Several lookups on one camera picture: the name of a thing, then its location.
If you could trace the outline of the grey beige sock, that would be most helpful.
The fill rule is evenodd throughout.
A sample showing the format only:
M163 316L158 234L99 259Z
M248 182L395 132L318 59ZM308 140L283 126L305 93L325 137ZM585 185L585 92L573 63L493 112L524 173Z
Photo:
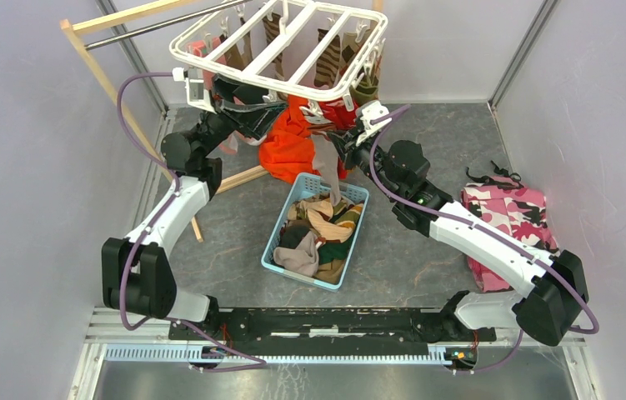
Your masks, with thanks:
M312 168L330 186L329 199L333 206L342 200L338 176L338 153L331 141L321 132L314 132L310 139L314 146Z
M318 235L310 231L295 249L277 245L273 250L273 261L287 271L313 276L319 267Z

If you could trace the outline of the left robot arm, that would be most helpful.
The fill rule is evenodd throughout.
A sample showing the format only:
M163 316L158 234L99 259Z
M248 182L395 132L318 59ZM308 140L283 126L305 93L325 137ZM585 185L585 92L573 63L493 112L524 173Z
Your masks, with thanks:
M201 111L189 129L171 132L161 141L161 156L151 160L172 179L167 193L148 216L123 238L102 246L104 304L121 314L187 320L201 339L214 338L221 318L210 309L212 299L178 288L168 257L193 217L217 193L223 162L211 152L232 134L259 141L286 109L268 92L216 76L203 91L210 110Z

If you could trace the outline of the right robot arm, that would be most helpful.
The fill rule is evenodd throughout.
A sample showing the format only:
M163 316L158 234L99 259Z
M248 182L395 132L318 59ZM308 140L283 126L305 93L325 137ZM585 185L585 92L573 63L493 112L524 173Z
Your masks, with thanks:
M447 338L509 328L556 346L569 332L598 333L579 256L532 247L482 221L428 180L430 163L416 142L399 140L384 150L378 141L358 142L354 131L328 138L346 168L358 168L393 202L402 225L459 250L509 284L504 292L464 294L440 318Z

